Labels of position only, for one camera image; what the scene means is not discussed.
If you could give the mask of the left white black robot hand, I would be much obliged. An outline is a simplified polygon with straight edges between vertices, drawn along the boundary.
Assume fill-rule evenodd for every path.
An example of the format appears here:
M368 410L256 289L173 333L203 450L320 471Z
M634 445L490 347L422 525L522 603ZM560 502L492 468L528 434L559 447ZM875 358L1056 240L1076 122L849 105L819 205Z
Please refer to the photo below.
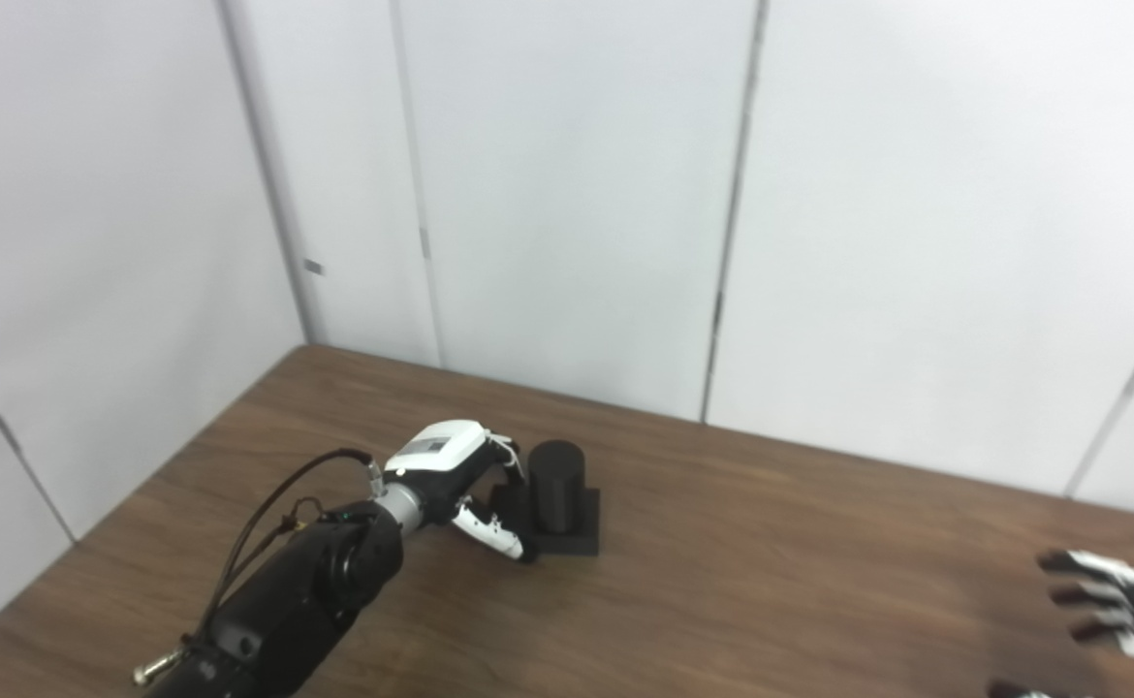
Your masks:
M526 485L527 468L513 439L473 420L431 424L387 460L375 500L399 524L403 538L428 525L448 524L506 557L531 564L539 550L530 536L471 495L496 467L508 485Z

